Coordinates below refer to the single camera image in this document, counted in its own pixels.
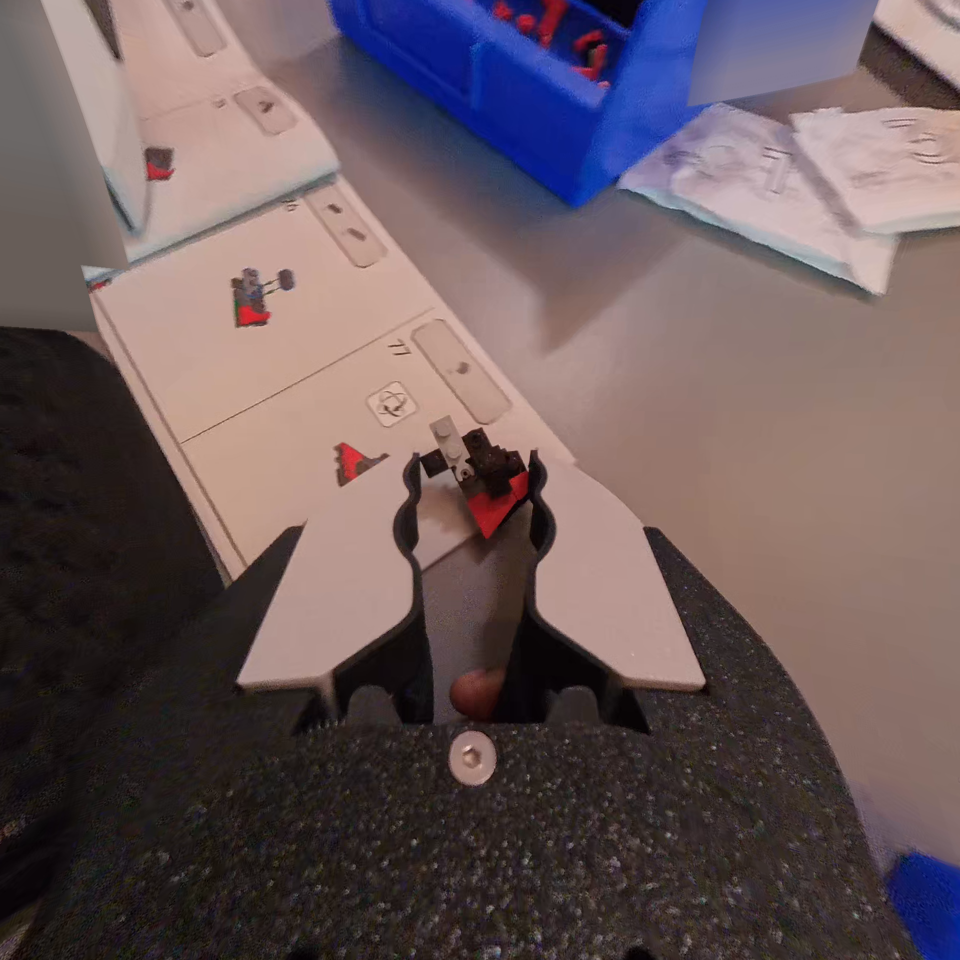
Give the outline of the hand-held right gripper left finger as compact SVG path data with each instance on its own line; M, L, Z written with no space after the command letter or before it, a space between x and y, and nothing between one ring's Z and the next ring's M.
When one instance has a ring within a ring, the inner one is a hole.
M401 722L434 720L417 454L388 457L305 523L237 676L247 692L309 690L345 718L377 688Z

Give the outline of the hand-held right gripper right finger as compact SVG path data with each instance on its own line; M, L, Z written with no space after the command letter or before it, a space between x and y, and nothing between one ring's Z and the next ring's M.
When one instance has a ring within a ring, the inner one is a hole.
M645 732L640 693L699 695L706 675L646 527L573 463L529 462L534 557L515 636L515 721L543 724L585 691L602 724Z

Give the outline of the small black red toy brick model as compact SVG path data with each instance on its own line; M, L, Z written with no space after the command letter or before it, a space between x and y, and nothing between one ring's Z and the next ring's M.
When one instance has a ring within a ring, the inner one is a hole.
M451 416L432 421L435 447L419 456L428 479L455 481L484 539L490 539L529 498L529 471L522 455L491 442L483 428L459 433Z

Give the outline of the person's right hand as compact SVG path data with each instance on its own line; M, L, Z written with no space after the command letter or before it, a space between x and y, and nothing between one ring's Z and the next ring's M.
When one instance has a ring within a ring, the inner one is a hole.
M505 678L505 667L481 668L463 674L450 685L452 708L468 721L491 722Z

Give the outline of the white building instruction booklet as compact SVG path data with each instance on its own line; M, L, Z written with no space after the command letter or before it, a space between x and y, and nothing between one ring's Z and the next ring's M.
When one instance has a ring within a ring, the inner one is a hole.
M216 2L40 6L124 248L96 328L231 576L446 415L574 462Z

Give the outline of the blue plastic bin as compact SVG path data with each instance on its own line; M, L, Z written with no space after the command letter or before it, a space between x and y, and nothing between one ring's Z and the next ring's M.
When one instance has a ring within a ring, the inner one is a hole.
M887 879L894 909L925 959L959 958L959 867L916 851Z
M608 36L609 89L573 73L489 2L329 2L338 30L572 207L703 110L690 106L706 2L571 2Z

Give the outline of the pile of red toy bricks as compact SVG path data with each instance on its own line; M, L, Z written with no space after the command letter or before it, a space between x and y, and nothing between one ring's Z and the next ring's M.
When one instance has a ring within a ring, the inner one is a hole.
M608 90L609 37L602 27L584 20L571 2L488 2L487 11L538 49L564 62L569 69L602 90Z

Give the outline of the white paper sheet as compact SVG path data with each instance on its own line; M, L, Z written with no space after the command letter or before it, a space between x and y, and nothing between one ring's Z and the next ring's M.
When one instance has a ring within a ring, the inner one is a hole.
M924 65L958 85L958 2L879 1L873 23Z

